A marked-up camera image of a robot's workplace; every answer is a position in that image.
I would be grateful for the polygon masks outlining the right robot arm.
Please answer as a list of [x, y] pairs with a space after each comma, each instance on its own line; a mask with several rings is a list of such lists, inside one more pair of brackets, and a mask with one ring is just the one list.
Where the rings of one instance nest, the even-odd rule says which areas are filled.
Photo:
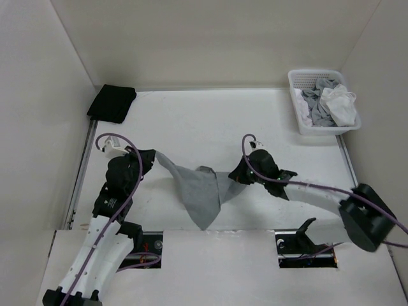
[[367, 184], [343, 190], [315, 182], [301, 181], [295, 171], [280, 168], [266, 149], [254, 147], [242, 155], [229, 179], [241, 185], [259, 184], [273, 197], [301, 202], [327, 210], [337, 218], [326, 224], [320, 234], [307, 219], [298, 228], [296, 245], [310, 252], [318, 245], [351, 242], [367, 252], [375, 252], [397, 224], [395, 214]]

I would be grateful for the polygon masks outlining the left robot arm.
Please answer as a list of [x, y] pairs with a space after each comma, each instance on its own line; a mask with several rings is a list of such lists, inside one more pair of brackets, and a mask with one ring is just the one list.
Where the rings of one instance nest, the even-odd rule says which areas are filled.
[[94, 203], [85, 240], [57, 289], [46, 290], [43, 305], [101, 305], [114, 273], [128, 254], [143, 247], [139, 224], [125, 220], [135, 188], [153, 167], [154, 149], [120, 150], [108, 162], [105, 183]]

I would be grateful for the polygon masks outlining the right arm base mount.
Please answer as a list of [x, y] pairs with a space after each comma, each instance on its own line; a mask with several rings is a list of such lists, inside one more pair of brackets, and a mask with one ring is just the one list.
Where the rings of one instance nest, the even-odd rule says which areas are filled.
[[298, 229], [275, 232], [280, 268], [338, 268], [334, 247], [315, 244], [306, 235], [316, 218], [307, 219]]

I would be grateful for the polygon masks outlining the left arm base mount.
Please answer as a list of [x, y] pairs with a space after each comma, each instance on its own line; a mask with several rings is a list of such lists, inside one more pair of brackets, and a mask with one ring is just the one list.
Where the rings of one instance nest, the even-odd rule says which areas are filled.
[[125, 257], [120, 264], [119, 269], [149, 269], [161, 268], [163, 251], [163, 232], [148, 231], [135, 244], [132, 251]]

